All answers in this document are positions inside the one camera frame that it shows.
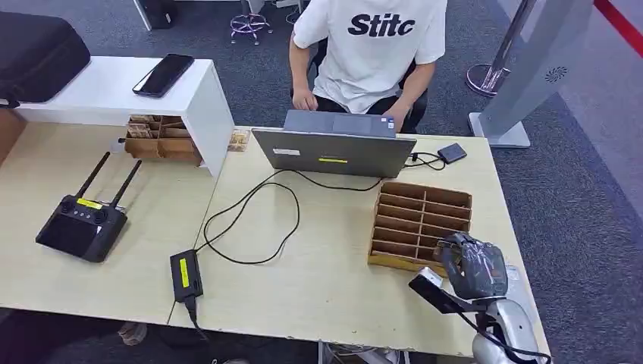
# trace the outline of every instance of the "yellow sticker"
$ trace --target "yellow sticker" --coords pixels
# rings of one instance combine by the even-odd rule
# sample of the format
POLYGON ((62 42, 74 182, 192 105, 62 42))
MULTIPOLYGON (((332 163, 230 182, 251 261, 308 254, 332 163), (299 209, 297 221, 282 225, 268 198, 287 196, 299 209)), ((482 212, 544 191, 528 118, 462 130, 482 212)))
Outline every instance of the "yellow sticker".
POLYGON ((80 205, 87 206, 87 207, 90 207, 92 209, 97 209, 97 210, 102 209, 102 205, 100 203, 89 201, 88 199, 78 199, 77 202, 80 205))
POLYGON ((320 162, 332 162, 332 163, 348 163, 345 159, 330 159, 330 158, 320 158, 320 162))
POLYGON ((181 280, 183 282, 183 288, 188 288, 190 286, 190 280, 187 279, 187 262, 185 258, 182 258, 179 261, 179 264, 181 266, 181 280))

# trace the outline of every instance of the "black chair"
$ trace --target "black chair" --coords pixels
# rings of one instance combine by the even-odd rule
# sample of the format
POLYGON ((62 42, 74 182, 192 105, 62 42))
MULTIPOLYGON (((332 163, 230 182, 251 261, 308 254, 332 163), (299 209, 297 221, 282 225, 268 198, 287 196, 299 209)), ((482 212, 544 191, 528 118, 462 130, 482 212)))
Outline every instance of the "black chair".
MULTIPOLYGON (((328 38, 320 40, 317 44, 318 44, 317 53, 315 54, 315 56, 312 57, 312 60, 310 61, 310 64, 308 66, 309 74, 313 66, 315 67, 315 72, 319 73, 319 66, 322 65, 322 61, 324 61, 324 58, 326 57, 326 52, 328 51, 328 38)), ((409 69, 406 70, 404 77, 402 77, 402 80, 399 83, 400 89, 404 89, 404 83, 406 82, 406 78, 415 69, 416 69, 416 62, 411 61, 411 65, 409 66, 409 69)), ((411 108, 411 111, 409 112, 409 114, 406 116, 406 119, 404 119, 404 124, 402 125, 402 130, 400 131, 401 133, 408 133, 408 134, 417 133, 416 127, 418 126, 418 123, 424 116, 427 104, 428 104, 428 89, 425 89, 422 95, 418 97, 416 102, 413 104, 413 107, 411 108)))

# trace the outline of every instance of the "wooden box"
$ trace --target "wooden box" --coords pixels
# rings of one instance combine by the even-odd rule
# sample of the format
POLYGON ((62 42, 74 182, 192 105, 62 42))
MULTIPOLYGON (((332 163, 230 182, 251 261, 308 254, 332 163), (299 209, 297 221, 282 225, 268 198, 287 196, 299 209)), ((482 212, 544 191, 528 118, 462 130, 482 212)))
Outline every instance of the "wooden box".
POLYGON ((0 110, 0 165, 7 158, 26 125, 26 121, 12 111, 0 110))
MULTIPOLYGON (((130 122, 139 124, 141 120, 130 122)), ((201 163, 201 154, 180 117, 154 117, 144 124, 149 126, 149 138, 136 138, 128 133, 125 139, 125 151, 134 158, 169 158, 196 165, 201 163)))
POLYGON ((472 197, 441 188, 385 182, 375 203, 369 264, 447 274, 434 257, 438 241, 469 232, 472 197))

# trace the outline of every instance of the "laptop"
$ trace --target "laptop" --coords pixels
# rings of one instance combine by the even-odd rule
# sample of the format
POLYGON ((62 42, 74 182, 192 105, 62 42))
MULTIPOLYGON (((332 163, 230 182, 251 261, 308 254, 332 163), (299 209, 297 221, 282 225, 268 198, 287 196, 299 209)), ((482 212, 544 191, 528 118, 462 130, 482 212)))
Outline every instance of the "laptop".
POLYGON ((325 111, 288 110, 284 130, 363 137, 395 137, 394 121, 388 116, 325 111))
POLYGON ((416 141, 333 133, 252 129, 275 169, 395 178, 416 141))

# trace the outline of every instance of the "black smartphone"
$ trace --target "black smartphone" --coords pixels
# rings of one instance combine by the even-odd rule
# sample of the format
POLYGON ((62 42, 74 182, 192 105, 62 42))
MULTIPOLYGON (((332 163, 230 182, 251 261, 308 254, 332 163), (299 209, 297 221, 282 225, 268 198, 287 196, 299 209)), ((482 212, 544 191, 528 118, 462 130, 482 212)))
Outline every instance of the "black smartphone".
POLYGON ((192 63, 194 58, 189 55, 166 55, 132 91, 141 96, 163 97, 192 63))

